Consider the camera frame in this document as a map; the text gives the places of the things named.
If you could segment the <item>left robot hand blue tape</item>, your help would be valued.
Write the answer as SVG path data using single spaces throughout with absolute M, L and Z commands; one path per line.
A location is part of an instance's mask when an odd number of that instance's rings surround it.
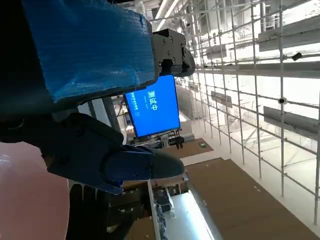
M 142 14 L 105 0 L 3 0 L 0 140 L 35 146 L 50 173 L 114 195 L 124 181 L 176 177 L 180 159 L 125 145 L 87 114 L 57 114 L 195 68 L 183 34 L 154 32 Z

